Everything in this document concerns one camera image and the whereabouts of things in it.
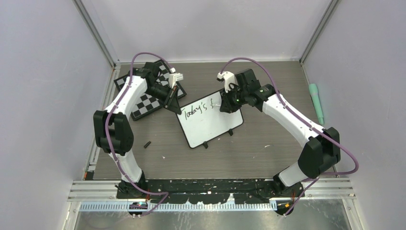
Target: gray wall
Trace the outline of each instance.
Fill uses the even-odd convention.
[[[57,230],[111,73],[71,0],[0,7],[0,228]]]
[[[110,52],[174,61],[300,58],[329,0],[84,0]],[[138,61],[155,60],[140,56]]]
[[[406,1],[343,0],[305,68],[326,126],[358,158],[351,175],[371,229],[404,229]],[[343,157],[341,170],[352,169]]]

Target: white board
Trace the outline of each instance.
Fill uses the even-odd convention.
[[[244,122],[241,110],[232,114],[220,112],[220,92],[214,92],[180,108],[176,114],[190,148],[210,141]]]

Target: gray wooden tabletop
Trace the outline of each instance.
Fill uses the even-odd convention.
[[[288,102],[302,114],[317,122],[303,71],[297,61],[263,62],[275,78]],[[193,102],[222,88],[216,80],[224,63],[173,64],[183,73],[182,87],[187,95],[180,105]],[[232,63],[226,70],[238,72],[251,68],[261,85],[271,83],[266,74],[248,62]],[[120,76],[129,70],[121,66]],[[256,108],[242,107],[244,124],[234,135],[224,134],[209,141],[209,148],[190,149],[176,115],[160,109],[138,121],[130,119],[134,132],[133,153],[138,165],[150,179],[176,178],[270,178],[294,163],[301,148],[293,136],[271,117]],[[152,143],[148,148],[143,146]],[[94,179],[119,179],[120,173],[104,152],[97,161]]]

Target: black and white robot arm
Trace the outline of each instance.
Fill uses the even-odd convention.
[[[218,74],[217,79],[224,81],[225,87],[220,91],[222,104],[220,111],[233,113],[244,104],[256,107],[269,115],[286,128],[303,148],[299,160],[273,177],[272,188],[275,195],[280,195],[296,183],[306,178],[317,178],[340,161],[339,148],[324,139],[312,128],[322,130],[324,134],[339,143],[339,134],[334,128],[324,127],[305,117],[280,94],[280,101],[273,86],[261,86],[253,70],[247,69],[236,75],[231,72]],[[297,116],[310,123],[312,128],[305,126],[295,117],[286,106],[289,106]]]
[[[131,130],[128,119],[137,100],[147,93],[158,99],[159,103],[164,108],[181,114],[180,106],[178,103],[178,90],[176,82],[183,79],[183,75],[176,73],[174,69],[171,69],[169,77],[169,84],[163,86],[156,83],[159,67],[155,63],[147,62],[143,68],[133,70],[133,77],[130,82],[130,77],[127,77],[124,87],[118,93],[113,102],[105,108],[103,111],[96,111],[93,115],[93,123],[95,130],[96,145],[108,153],[109,156],[115,161],[113,153],[110,149],[107,135],[105,132],[104,124],[107,119],[107,115],[114,108],[112,117],[110,118],[109,133],[114,147],[116,159],[120,162],[120,166],[126,175],[121,175],[122,183],[119,185],[121,189],[131,187],[129,179],[134,183],[144,181],[143,172],[135,161],[132,146],[134,142],[134,135]]]

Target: purple cable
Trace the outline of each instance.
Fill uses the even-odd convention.
[[[262,70],[264,70],[264,72],[268,75],[273,87],[275,88],[276,91],[276,95],[279,99],[279,101],[282,103],[282,105],[284,106],[284,108],[286,108],[293,116],[295,116],[297,119],[299,119],[303,124],[305,124],[307,127],[309,127],[312,131],[315,131],[317,134],[321,135],[322,137],[324,137],[325,139],[327,139],[328,141],[330,141],[331,143],[333,143],[335,146],[339,147],[340,149],[342,149],[347,155],[349,155],[349,157],[351,157],[351,159],[354,161],[355,163],[355,167],[353,170],[348,171],[348,172],[324,172],[324,175],[348,175],[348,174],[352,174],[355,173],[356,171],[358,171],[359,163],[358,160],[355,158],[355,156],[344,146],[342,146],[340,143],[336,142],[335,140],[333,140],[332,138],[330,138],[329,136],[327,136],[326,134],[324,134],[322,131],[317,130],[316,128],[312,127],[312,125],[310,123],[308,123],[307,121],[305,121],[303,118],[301,118],[297,113],[295,113],[289,106],[286,105],[286,103],[282,100],[282,97],[279,93],[279,90],[276,86],[276,83],[273,79],[273,77],[271,76],[271,74],[268,72],[268,70],[259,62],[247,58],[247,57],[236,57],[233,58],[231,60],[229,60],[221,69],[220,74],[223,73],[224,69],[227,67],[228,64],[230,64],[231,62],[235,61],[235,60],[247,60],[247,61],[251,61],[253,63],[255,63],[256,65],[258,65]],[[293,203],[293,205],[290,207],[290,209],[288,209],[288,211],[285,214],[288,214],[292,208],[295,206],[295,204],[299,201],[299,199],[305,194],[305,191],[312,186],[316,181],[318,181],[318,178],[315,179],[311,184],[309,184],[309,186],[307,186],[302,193],[298,196],[297,200]]]
[[[112,151],[112,155],[113,155],[114,161],[117,163],[117,167],[118,167],[118,170],[120,171],[120,173],[130,182],[130,184],[131,184],[134,188],[138,189],[140,192],[145,193],[145,194],[149,194],[149,195],[154,195],[154,196],[164,195],[164,197],[157,203],[157,205],[155,205],[155,206],[154,206],[151,210],[149,210],[148,212],[145,212],[145,213],[143,213],[143,214],[141,215],[141,216],[143,217],[143,216],[146,216],[146,215],[150,214],[153,210],[155,210],[155,209],[166,199],[166,197],[168,197],[169,193],[168,193],[168,192],[152,193],[152,192],[145,191],[145,190],[141,189],[140,187],[138,187],[138,186],[130,179],[130,177],[129,177],[129,176],[124,172],[124,170],[122,169],[121,164],[120,164],[120,161],[118,160],[118,158],[117,158],[116,155],[115,155],[114,147],[113,147],[113,143],[112,143],[112,139],[110,138],[110,132],[109,132],[109,121],[110,121],[110,118],[112,117],[112,114],[113,114],[114,110],[117,108],[117,105],[120,103],[120,101],[123,99],[124,95],[127,93],[128,89],[131,87],[131,82],[133,81],[133,66],[134,66],[134,61],[135,61],[135,58],[136,58],[137,56],[141,55],[141,54],[149,54],[149,55],[156,56],[157,58],[163,60],[163,61],[169,66],[169,68],[172,68],[172,66],[171,66],[164,58],[162,58],[162,57],[159,56],[159,55],[156,55],[156,54],[153,54],[153,53],[149,53],[149,52],[141,52],[141,53],[136,54],[136,55],[133,57],[133,60],[131,61],[131,66],[130,66],[130,82],[128,83],[127,87],[124,89],[124,91],[123,91],[123,93],[121,94],[121,96],[118,98],[118,100],[117,100],[116,104],[113,106],[112,110],[111,110],[111,111],[109,112],[109,114],[107,115],[107,119],[106,119],[106,123],[105,123],[104,128],[105,128],[105,131],[106,131],[107,142],[109,143],[109,147],[110,147],[110,149],[111,149],[111,151]]]

